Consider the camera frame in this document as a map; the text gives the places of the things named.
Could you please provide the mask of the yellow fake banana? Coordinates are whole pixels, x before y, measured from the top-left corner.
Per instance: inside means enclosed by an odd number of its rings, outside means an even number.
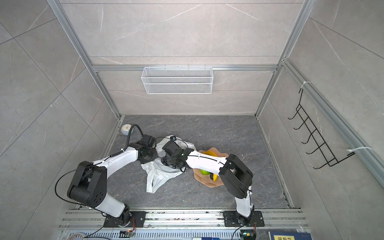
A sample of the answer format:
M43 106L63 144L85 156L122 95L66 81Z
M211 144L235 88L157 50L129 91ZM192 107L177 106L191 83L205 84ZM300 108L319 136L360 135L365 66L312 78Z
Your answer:
M212 177L213 181L215 182L218 179L218 177L219 177L218 175L213 174L213 177Z

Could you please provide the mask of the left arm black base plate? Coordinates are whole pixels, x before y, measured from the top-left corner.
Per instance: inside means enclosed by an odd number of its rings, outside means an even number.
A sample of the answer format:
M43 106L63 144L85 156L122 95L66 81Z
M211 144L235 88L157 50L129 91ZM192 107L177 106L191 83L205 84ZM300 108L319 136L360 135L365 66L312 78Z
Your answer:
M105 228L132 228L134 225L136 228L142 228L146 219L147 212L125 212L118 218L110 215L106 216L104 227Z

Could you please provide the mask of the white plastic bag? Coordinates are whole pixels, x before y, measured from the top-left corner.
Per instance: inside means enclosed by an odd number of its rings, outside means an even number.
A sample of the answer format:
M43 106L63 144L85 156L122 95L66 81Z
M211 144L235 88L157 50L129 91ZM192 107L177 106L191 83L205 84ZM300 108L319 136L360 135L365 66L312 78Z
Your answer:
M173 169L162 164L161 157L164 157L166 155L162 148L168 141L171 141L170 137L171 136L158 137L156 139L156 150L158 152L158 158L152 162L141 164L143 170L145 170L148 174L146 188L147 193L155 193L168 180L181 175L187 169ZM180 138L177 138L177 141L175 143L178 144L182 149L191 148L193 150L196 150L194 144L185 142Z

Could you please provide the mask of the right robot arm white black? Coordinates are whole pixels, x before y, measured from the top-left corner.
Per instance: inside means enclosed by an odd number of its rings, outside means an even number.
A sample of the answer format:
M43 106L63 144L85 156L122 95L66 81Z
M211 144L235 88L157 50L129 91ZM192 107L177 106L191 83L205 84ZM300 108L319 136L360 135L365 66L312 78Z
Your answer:
M191 148L182 149L173 141L167 142L163 150L166 153L164 159L169 166L204 170L219 176L236 200L234 222L246 225L251 221L254 210L251 197L254 175L236 155L214 157Z

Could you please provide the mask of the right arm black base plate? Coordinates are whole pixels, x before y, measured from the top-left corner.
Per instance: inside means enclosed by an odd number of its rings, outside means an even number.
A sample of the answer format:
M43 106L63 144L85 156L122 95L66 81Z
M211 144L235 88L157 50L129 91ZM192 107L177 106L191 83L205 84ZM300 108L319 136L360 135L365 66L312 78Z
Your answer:
M225 227L264 227L264 217L260 211L251 211L249 217L244 217L236 211L224 211Z

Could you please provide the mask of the green fake round fruit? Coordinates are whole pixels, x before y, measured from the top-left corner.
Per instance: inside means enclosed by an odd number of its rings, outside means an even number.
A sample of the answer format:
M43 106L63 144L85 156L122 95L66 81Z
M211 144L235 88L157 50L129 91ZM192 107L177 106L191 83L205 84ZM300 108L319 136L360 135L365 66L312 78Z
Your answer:
M208 176L208 175L211 174L210 172L205 171L205 170L200 170L200 173L201 173L202 175L205 175L205 176Z

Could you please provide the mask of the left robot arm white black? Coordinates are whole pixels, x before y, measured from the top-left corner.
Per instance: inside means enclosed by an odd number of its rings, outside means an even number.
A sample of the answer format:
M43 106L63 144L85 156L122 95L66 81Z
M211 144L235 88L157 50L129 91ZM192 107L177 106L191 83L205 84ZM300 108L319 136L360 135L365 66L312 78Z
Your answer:
M132 221L128 205L107 193L108 178L124 166L139 161L141 164L158 157L156 139L143 135L109 157L94 162L83 161L78 165L67 191L67 196L82 205L105 214L112 224L126 227Z

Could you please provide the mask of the yellow fake lemon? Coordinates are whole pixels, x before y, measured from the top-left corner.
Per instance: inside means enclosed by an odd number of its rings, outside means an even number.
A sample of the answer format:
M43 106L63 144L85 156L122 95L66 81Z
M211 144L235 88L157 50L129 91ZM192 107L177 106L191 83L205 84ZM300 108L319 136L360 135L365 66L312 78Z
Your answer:
M205 151L205 152L202 152L202 154L212 156L212 157L217 157L217 154L213 151Z

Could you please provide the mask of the pink shell-shaped bowl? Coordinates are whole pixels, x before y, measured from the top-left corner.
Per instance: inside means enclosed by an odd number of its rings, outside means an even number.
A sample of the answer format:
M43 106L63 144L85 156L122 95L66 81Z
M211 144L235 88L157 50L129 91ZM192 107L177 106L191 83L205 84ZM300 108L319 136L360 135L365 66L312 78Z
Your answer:
M227 158L229 156L227 153L219 152L216 148L210 148L207 151L215 152L218 157L225 157L225 158ZM202 175L200 173L199 169L193 169L193 172L194 172L195 179L197 181L199 181L200 183L206 185L209 188L216 188L216 187L222 186L224 184L220 177L218 177L218 179L214 182L211 179L210 175L208 175L208 176Z

